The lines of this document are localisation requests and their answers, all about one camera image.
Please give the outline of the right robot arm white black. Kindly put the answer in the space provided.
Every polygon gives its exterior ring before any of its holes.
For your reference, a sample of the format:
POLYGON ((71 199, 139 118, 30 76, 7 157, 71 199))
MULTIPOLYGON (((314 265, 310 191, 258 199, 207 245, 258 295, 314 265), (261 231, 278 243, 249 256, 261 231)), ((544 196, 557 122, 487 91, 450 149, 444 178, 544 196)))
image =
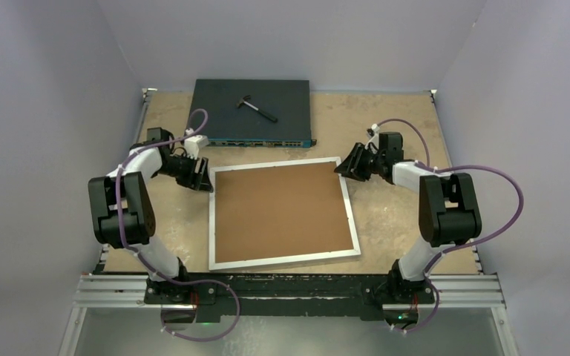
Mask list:
POLYGON ((429 264, 445 248, 461 246, 478 237, 481 215, 469 174, 436 173, 423 164, 405 159, 403 138, 398 132, 373 135, 367 144, 357 142, 335 173, 359 182, 376 175, 391 185, 419 196, 420 237, 389 271, 389 296, 404 302, 425 287, 429 264))

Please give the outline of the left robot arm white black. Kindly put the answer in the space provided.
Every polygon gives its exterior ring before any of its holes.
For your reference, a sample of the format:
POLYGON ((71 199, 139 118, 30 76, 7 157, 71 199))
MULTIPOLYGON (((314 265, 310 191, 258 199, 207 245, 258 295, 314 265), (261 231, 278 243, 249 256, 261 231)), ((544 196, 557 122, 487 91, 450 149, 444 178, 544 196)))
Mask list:
POLYGON ((147 184, 159 175, 180 187, 211 192, 209 161, 199 155, 207 136, 192 129, 182 139, 163 128, 151 128, 147 139, 131 146, 128 157, 112 172, 88 182, 92 226, 99 243, 132 253, 149 274, 153 289, 173 303, 191 296, 186 267, 156 235, 157 221, 147 184))

